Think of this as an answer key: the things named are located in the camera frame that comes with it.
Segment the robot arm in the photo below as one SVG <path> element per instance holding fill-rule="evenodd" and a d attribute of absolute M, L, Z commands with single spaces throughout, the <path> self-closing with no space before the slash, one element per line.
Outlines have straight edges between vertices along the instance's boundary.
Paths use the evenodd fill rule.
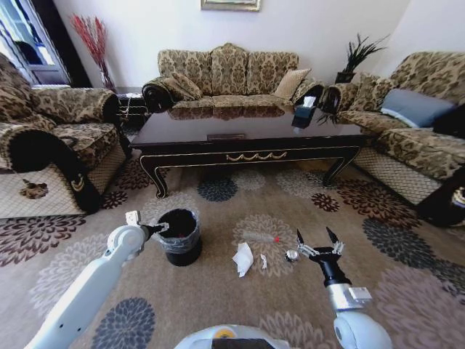
<path fill-rule="evenodd" d="M 304 244 L 302 235 L 297 231 L 297 249 L 321 267 L 325 276 L 324 284 L 337 315 L 333 325 L 339 343 L 344 349 L 392 349 L 391 339 L 383 326 L 360 312 L 371 301 L 370 292 L 365 287 L 352 287 L 352 283 L 337 264 L 342 256 L 344 243 L 329 228 L 326 229 L 333 243 L 332 247 L 313 249 Z"/>
<path fill-rule="evenodd" d="M 90 262 L 70 285 L 27 349 L 67 348 L 85 331 L 118 282 L 124 262 L 136 257 L 157 230 L 139 225 L 139 220 L 137 211 L 126 214 L 129 225 L 116 228 L 110 234 L 107 251 Z"/>

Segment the patterned carpet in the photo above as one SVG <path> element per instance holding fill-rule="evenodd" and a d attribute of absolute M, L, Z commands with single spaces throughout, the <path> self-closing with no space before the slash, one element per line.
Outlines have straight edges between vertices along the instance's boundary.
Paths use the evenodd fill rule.
<path fill-rule="evenodd" d="M 22 348 L 84 266 L 105 250 L 124 213 L 145 222 L 188 207 L 199 214 L 203 251 L 174 267 L 156 242 L 128 262 L 92 325 L 72 348 L 173 348 L 217 324 L 258 326 L 308 349 L 338 348 L 319 267 L 289 264 L 298 228 L 311 246 L 328 246 L 326 226 L 346 243 L 342 270 L 370 289 L 367 310 L 395 348 L 459 348 L 465 343 L 465 234 L 419 220 L 414 211 L 354 168 L 329 188 L 327 164 L 263 164 L 164 172 L 170 195 L 155 198 L 134 158 L 105 194 L 102 209 L 80 217 L 0 220 L 0 343 Z M 244 236 L 254 264 L 238 278 L 232 257 Z M 261 268 L 265 254 L 268 268 Z"/>

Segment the gray pillow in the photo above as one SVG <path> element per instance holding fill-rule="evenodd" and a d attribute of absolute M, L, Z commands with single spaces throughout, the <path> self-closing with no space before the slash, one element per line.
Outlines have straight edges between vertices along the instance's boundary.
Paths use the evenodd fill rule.
<path fill-rule="evenodd" d="M 432 127 L 436 118 L 456 105 L 406 89 L 393 89 L 384 98 L 381 112 L 405 122 L 410 127 Z"/>

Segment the white wall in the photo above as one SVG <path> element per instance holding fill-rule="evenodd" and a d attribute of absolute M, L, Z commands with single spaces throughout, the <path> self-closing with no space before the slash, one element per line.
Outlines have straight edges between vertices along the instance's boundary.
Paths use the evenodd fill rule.
<path fill-rule="evenodd" d="M 412 0 L 375 72 L 389 76 L 410 53 L 465 52 L 465 0 Z"/>
<path fill-rule="evenodd" d="M 158 76 L 160 49 L 210 50 L 229 41 L 251 51 L 296 52 L 302 68 L 333 82 L 357 32 L 392 33 L 410 0 L 262 0 L 262 11 L 201 11 L 200 0 L 54 0 L 93 85 L 97 67 L 69 16 L 96 15 L 107 25 L 108 65 L 116 86 L 138 87 Z M 379 54 L 360 69 L 372 69 Z"/>

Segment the sofa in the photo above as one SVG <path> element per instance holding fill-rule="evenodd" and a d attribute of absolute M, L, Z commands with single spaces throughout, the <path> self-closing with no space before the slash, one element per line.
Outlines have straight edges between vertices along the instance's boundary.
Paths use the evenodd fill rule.
<path fill-rule="evenodd" d="M 240 116 L 250 107 L 284 107 L 292 109 L 305 96 L 317 99 L 324 86 L 312 78 L 304 79 L 291 100 L 272 93 L 284 75 L 296 70 L 299 56 L 290 52 L 247 52 L 225 44 L 210 52 L 167 49 L 158 53 L 160 77 L 146 83 L 142 93 L 151 113 L 173 108 L 234 108 Z M 181 73 L 202 91 L 198 100 L 180 100 L 164 83 L 172 73 Z"/>
<path fill-rule="evenodd" d="M 89 214 L 129 155 L 107 89 L 31 89 L 0 54 L 0 217 Z"/>
<path fill-rule="evenodd" d="M 416 52 L 406 57 L 390 76 L 399 89 L 465 103 L 465 53 Z M 360 125 L 378 137 L 355 159 L 361 169 L 414 205 L 422 203 L 450 182 L 465 164 L 465 140 L 442 135 L 432 128 L 411 128 L 399 119 L 373 111 L 351 111 L 360 83 L 335 84 L 328 100 L 338 120 Z M 455 178 L 456 187 L 465 178 Z"/>

